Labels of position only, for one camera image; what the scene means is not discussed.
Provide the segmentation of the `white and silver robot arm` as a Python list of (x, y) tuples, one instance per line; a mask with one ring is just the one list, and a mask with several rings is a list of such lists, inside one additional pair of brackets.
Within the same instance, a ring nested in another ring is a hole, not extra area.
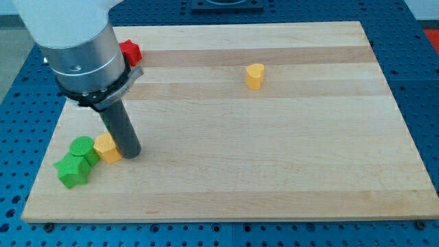
[(121, 0), (13, 0), (60, 90), (101, 112), (143, 75), (123, 57), (109, 11)]

